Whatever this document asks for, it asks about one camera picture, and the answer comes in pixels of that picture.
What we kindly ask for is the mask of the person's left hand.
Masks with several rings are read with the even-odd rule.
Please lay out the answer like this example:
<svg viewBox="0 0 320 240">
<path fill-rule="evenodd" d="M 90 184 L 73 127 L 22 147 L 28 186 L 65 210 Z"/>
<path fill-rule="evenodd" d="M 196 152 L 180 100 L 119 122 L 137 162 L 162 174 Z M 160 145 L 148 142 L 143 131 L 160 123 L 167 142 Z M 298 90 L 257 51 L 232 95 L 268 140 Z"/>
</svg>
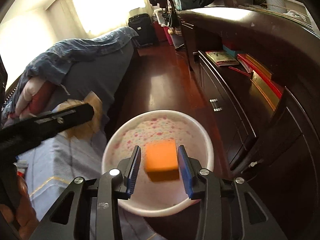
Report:
<svg viewBox="0 0 320 240">
<path fill-rule="evenodd" d="M 39 220 L 36 218 L 36 212 L 31 205 L 27 184 L 20 176 L 17 176 L 17 185 L 21 197 L 19 207 L 15 212 L 12 212 L 9 207 L 1 204 L 1 213 L 8 223 L 17 220 L 20 226 L 18 230 L 20 239 L 29 239 L 38 226 Z"/>
</svg>

